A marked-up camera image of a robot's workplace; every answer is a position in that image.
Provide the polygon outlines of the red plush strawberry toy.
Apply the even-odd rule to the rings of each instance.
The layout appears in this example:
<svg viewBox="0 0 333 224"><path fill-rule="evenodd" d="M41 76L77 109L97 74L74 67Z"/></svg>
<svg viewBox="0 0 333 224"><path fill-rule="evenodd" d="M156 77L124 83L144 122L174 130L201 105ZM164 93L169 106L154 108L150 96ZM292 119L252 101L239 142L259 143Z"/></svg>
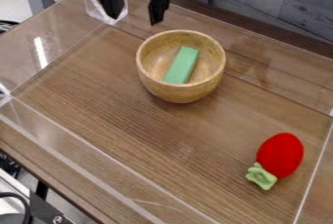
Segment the red plush strawberry toy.
<svg viewBox="0 0 333 224"><path fill-rule="evenodd" d="M248 169L247 179L265 191L299 169L306 156L306 145L290 132L272 136L261 145L257 158Z"/></svg>

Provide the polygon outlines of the green rectangular block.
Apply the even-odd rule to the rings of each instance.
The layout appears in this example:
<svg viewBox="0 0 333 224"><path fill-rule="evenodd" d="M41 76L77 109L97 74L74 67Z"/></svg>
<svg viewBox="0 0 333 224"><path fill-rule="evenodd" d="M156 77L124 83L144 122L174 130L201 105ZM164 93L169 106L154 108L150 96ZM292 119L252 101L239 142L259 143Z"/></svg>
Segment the green rectangular block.
<svg viewBox="0 0 333 224"><path fill-rule="evenodd" d="M197 49L181 47L168 69L164 81L172 84L187 84L197 65L199 58L200 51Z"/></svg>

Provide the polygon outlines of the clear acrylic corner bracket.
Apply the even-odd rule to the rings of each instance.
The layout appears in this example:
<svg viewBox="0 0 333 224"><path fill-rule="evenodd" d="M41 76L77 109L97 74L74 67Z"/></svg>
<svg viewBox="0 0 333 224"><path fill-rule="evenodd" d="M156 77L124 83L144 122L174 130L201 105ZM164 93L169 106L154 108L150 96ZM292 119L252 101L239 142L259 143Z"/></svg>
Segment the clear acrylic corner bracket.
<svg viewBox="0 0 333 224"><path fill-rule="evenodd" d="M108 15L108 12L105 11L100 0L84 0L84 1L85 1L88 15L108 25L116 25L128 16L128 5L124 5L120 17L117 19L113 19Z"/></svg>

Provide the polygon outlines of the black table leg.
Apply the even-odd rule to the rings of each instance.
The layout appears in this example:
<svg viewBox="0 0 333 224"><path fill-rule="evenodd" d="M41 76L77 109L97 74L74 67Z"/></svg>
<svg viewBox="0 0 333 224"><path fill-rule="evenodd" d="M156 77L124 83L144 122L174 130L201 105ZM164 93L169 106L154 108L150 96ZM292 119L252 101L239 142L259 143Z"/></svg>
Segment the black table leg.
<svg viewBox="0 0 333 224"><path fill-rule="evenodd" d="M35 194L42 200L47 200L49 186L42 181L38 181Z"/></svg>

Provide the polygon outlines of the brown wooden bowl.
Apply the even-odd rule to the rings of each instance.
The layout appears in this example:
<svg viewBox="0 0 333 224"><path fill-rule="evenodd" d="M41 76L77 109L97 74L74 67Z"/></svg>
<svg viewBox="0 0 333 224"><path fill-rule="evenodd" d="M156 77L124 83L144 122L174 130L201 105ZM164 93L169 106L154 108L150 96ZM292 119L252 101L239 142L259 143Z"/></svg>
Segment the brown wooden bowl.
<svg viewBox="0 0 333 224"><path fill-rule="evenodd" d="M227 53L208 34L187 29L152 36L137 51L137 69L146 90L173 103L209 95L221 81Z"/></svg>

